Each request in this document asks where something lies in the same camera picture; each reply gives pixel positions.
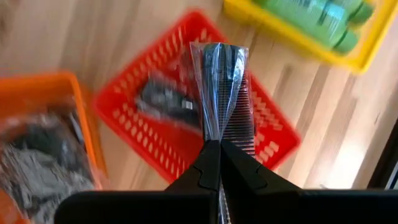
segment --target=bagged items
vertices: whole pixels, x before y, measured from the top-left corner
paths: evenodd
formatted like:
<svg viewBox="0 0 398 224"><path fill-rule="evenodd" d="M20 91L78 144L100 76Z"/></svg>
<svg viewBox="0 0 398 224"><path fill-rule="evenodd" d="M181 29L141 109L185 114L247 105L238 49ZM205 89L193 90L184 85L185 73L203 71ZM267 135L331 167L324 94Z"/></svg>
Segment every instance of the bagged items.
<svg viewBox="0 0 398 224"><path fill-rule="evenodd" d="M242 84L248 50L228 44L191 43L203 107L205 140L221 140Z"/></svg>
<svg viewBox="0 0 398 224"><path fill-rule="evenodd" d="M200 129L198 103L160 72L149 75L148 82L136 97L136 106L157 119L171 119Z"/></svg>
<svg viewBox="0 0 398 224"><path fill-rule="evenodd" d="M54 113L8 121L1 133L0 188L23 216L53 223L62 200L95 189L86 152Z"/></svg>

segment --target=green bottle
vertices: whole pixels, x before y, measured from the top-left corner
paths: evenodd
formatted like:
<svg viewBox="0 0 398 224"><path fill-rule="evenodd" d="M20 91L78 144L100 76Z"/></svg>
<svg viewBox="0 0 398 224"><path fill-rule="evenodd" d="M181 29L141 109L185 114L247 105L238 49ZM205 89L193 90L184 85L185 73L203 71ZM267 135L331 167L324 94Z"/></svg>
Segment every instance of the green bottle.
<svg viewBox="0 0 398 224"><path fill-rule="evenodd" d="M348 13L329 0L253 1L337 52L348 53L358 43L347 28Z"/></svg>
<svg viewBox="0 0 398 224"><path fill-rule="evenodd" d="M350 14L349 21L354 24L366 22L373 14L373 6L362 0L333 0L333 3L342 6Z"/></svg>

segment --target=red plastic basket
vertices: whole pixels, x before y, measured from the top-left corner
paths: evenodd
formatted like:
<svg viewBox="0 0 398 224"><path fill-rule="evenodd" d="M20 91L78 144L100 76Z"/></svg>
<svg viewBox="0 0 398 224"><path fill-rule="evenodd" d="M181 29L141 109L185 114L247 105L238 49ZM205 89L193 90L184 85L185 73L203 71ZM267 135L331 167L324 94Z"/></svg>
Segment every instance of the red plastic basket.
<svg viewBox="0 0 398 224"><path fill-rule="evenodd" d="M162 70L179 57L189 42L196 40L227 42L201 12L192 11L134 59L95 99L95 110L104 122L169 182L177 179L195 160L203 139L186 128L158 122L137 112L133 98L145 85L149 70ZM272 169L300 140L259 82L254 76L250 77L256 159Z"/></svg>

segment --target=black object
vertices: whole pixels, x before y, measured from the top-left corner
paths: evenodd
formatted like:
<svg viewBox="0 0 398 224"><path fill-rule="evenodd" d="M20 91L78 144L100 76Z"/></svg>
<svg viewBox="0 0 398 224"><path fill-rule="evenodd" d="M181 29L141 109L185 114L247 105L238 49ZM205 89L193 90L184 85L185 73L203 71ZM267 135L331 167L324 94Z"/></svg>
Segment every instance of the black object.
<svg viewBox="0 0 398 224"><path fill-rule="evenodd" d="M398 209L396 191L302 190L222 140L208 141L163 192L79 193L55 223L218 223L220 179L231 223L395 220Z"/></svg>
<svg viewBox="0 0 398 224"><path fill-rule="evenodd" d="M148 79L136 105L158 118L172 118L200 128L198 103L160 78Z"/></svg>
<svg viewBox="0 0 398 224"><path fill-rule="evenodd" d="M398 122L396 121L369 181L370 189L398 189Z"/></svg>
<svg viewBox="0 0 398 224"><path fill-rule="evenodd" d="M250 83L244 73L245 61L246 54L242 47L208 44L203 50L203 80L213 106L217 107L214 110L217 110L219 129L225 126L223 139L230 140L253 156L254 122Z"/></svg>

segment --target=bottle cap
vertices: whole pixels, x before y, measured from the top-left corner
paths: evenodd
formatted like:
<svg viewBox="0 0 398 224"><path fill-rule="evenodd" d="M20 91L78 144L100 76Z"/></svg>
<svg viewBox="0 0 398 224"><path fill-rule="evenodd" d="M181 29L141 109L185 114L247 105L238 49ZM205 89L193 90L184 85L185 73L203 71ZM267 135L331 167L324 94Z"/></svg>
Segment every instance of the bottle cap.
<svg viewBox="0 0 398 224"><path fill-rule="evenodd" d="M349 21L354 24L362 24L366 22L373 14L374 8L366 2L362 2L360 7L351 15Z"/></svg>
<svg viewBox="0 0 398 224"><path fill-rule="evenodd" d="M358 43L358 36L350 30L346 31L346 34L340 40L340 42L335 46L335 50L342 54L347 54L352 51L356 44Z"/></svg>

